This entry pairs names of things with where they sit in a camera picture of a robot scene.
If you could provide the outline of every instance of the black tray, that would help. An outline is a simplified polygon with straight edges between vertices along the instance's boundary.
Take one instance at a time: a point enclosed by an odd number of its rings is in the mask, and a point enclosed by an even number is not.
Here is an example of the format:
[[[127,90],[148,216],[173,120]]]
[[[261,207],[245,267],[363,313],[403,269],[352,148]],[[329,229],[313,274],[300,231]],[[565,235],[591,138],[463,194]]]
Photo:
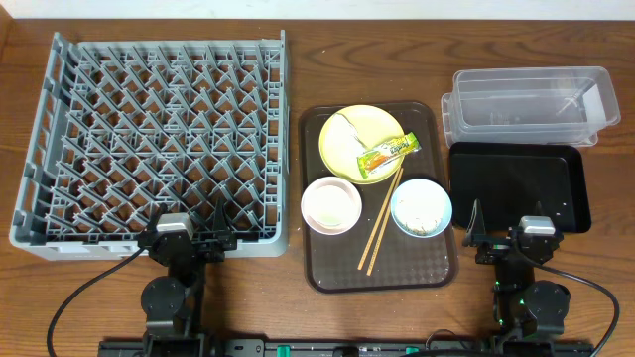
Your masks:
[[[565,145],[456,143],[449,149],[453,221],[466,227],[475,199],[488,230],[507,230],[536,202],[563,232],[591,227],[582,156]]]
[[[422,146],[422,150],[404,160],[401,182],[424,178],[446,186],[437,122],[430,108],[416,102],[374,105],[392,114],[405,133],[414,132]],[[330,115],[343,107],[313,108],[301,119],[303,191],[314,180],[332,176],[319,155],[318,138]],[[392,219],[386,227],[372,275],[366,276],[366,269],[374,244],[364,269],[357,270],[391,181],[392,177],[355,186],[363,207],[357,224],[346,233],[324,236],[303,222],[307,279],[316,290],[331,294],[434,288],[448,284],[456,275],[457,258],[451,227],[436,237],[420,239],[403,233]]]

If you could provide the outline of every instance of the dish rack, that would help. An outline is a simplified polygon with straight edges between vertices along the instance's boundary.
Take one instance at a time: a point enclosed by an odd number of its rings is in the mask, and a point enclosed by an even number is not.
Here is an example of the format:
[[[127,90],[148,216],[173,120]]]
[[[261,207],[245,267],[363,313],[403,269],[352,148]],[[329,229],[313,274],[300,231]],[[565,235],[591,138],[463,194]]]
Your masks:
[[[289,68],[280,40],[79,43],[55,34],[10,241],[48,260],[121,259],[153,205],[194,241],[223,196],[238,249],[287,248]]]

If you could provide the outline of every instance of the candy wrapper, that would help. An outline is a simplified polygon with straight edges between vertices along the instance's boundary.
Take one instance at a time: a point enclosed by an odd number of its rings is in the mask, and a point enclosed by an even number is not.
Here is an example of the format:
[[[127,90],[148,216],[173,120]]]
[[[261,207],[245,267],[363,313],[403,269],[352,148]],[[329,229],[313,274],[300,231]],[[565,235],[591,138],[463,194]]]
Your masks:
[[[421,146],[414,133],[391,139],[357,157],[359,172],[363,178],[367,179],[375,170],[420,149]]]

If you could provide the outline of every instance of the wooden chopstick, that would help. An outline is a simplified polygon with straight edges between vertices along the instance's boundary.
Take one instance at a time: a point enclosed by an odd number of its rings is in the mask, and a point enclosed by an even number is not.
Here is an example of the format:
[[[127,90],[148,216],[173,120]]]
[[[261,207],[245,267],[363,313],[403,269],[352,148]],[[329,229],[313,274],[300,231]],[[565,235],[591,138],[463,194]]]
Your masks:
[[[399,168],[395,175],[393,176],[393,181],[390,183],[390,187],[388,188],[388,192],[386,193],[386,198],[384,198],[384,203],[381,205],[381,210],[377,215],[377,219],[375,221],[375,226],[373,230],[370,232],[370,237],[368,237],[368,242],[366,243],[366,248],[364,249],[364,253],[361,255],[361,259],[359,260],[359,265],[357,266],[357,270],[361,270],[364,267],[364,263],[366,263],[366,256],[370,251],[370,246],[373,245],[373,238],[375,237],[375,233],[377,232],[377,228],[379,227],[379,222],[381,221],[381,217],[384,215],[384,210],[386,209],[386,205],[388,201],[390,201],[390,196],[393,193],[393,188],[395,187],[395,182],[397,182],[397,177],[403,171],[403,168]]]
[[[401,175],[404,173],[404,170],[401,169],[398,171],[397,181],[395,183],[395,187],[399,185],[401,181]],[[379,246],[381,245],[381,241],[384,238],[384,231],[386,231],[386,225],[388,224],[388,220],[390,218],[390,209],[386,210],[386,214],[384,216],[384,223],[381,225],[381,230],[379,231],[379,236],[377,237],[377,244],[375,244],[375,250],[373,251],[373,257],[370,259],[370,264],[368,265],[368,271],[366,271],[366,275],[370,277],[373,272],[373,266],[375,265],[375,259],[377,258],[377,253],[379,253]]]

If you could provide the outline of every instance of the wooden table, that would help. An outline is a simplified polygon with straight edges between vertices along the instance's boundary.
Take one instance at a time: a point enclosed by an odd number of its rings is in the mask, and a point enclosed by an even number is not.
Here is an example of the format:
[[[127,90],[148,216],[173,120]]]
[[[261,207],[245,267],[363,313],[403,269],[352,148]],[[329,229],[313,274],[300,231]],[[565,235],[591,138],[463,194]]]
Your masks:
[[[278,38],[291,50],[291,130],[316,105],[417,100],[439,118],[441,96],[464,68],[601,65],[613,80],[622,121],[583,149],[593,226],[568,235],[550,266],[592,279],[620,300],[622,317],[602,356],[635,350],[635,23],[473,21],[14,21],[0,38],[0,230],[9,231],[44,69],[55,31],[73,42]],[[442,132],[441,121],[438,127]],[[445,140],[440,135],[444,154]],[[298,159],[292,135],[291,163]],[[460,247],[459,274],[444,289],[326,296],[304,276],[300,226],[300,168],[292,165],[290,246],[276,259],[230,260],[209,270],[204,323],[224,335],[269,338],[426,338],[449,328],[487,335],[494,270],[474,264],[475,250]],[[46,262],[0,240],[0,355],[42,356],[51,317],[80,284],[113,262]],[[105,337],[144,332],[140,293],[165,269],[140,258],[81,294],[56,330],[59,355],[95,355]],[[597,343],[612,315],[608,298],[565,284],[571,308],[565,338]]]

